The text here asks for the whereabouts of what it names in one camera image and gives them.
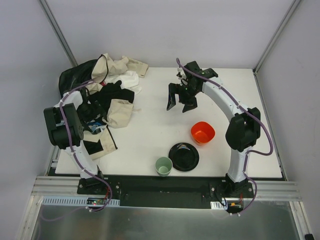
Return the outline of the beige canvas cloth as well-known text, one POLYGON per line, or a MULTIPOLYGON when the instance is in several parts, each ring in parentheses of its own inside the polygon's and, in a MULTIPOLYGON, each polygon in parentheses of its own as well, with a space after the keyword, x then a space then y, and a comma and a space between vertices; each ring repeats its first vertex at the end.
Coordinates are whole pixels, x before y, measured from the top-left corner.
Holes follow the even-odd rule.
MULTIPOLYGON (((101 85, 105 85, 107 83, 115 83, 114 78, 125 73, 126 71, 135 71, 140 80, 141 78, 145 77, 148 68, 148 64, 139 60, 135 60, 127 56, 123 56, 120 60, 112 60, 107 53, 104 53, 97 59, 97 62, 91 73, 91 80, 93 80, 93 84, 100 83, 101 85)), ((89 156, 93 160, 96 160, 105 155, 97 158, 93 158, 90 154, 89 156)))

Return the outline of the black cloth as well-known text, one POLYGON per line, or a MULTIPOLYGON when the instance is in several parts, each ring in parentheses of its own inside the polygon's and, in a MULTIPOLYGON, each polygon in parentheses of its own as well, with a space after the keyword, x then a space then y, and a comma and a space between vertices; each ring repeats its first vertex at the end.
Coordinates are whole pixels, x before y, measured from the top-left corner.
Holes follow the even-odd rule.
MULTIPOLYGON (((97 60, 89 60, 76 67, 65 70, 61 73, 58 82, 58 89, 61 95, 75 87, 80 86, 92 79, 92 71, 97 60)), ((112 99, 127 100, 134 102, 135 93, 129 89, 121 88, 121 81, 110 82, 105 85, 100 83, 90 84, 81 91, 83 103, 98 101, 106 112, 105 117, 100 117, 91 122, 80 120, 84 128, 84 146, 93 158, 104 156, 118 149, 114 138, 106 123, 107 113, 112 99)))

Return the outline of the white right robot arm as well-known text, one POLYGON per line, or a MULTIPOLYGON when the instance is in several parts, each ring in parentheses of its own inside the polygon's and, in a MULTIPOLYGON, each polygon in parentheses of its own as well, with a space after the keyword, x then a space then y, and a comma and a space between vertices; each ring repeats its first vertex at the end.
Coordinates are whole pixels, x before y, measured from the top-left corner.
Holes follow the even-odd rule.
POLYGON ((197 108, 197 94, 208 96, 221 109, 229 124, 225 139, 231 148, 226 184, 229 192, 239 191, 248 183, 246 175, 249 154, 261 136, 261 112, 258 108, 242 106, 241 103, 221 83, 219 75, 212 69, 201 69, 196 61, 179 64, 176 94, 184 105, 182 111, 197 108))

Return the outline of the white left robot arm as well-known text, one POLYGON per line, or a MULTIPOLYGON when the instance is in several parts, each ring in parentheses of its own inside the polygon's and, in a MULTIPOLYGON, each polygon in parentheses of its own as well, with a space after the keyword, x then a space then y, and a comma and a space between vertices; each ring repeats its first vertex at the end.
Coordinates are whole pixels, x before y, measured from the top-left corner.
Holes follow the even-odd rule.
POLYGON ((84 129, 77 113, 83 103, 81 90, 93 83, 93 80, 88 80, 67 91, 56 105, 44 109, 43 114, 51 144, 69 155, 78 169, 80 179, 87 183, 108 185, 85 148, 84 129))

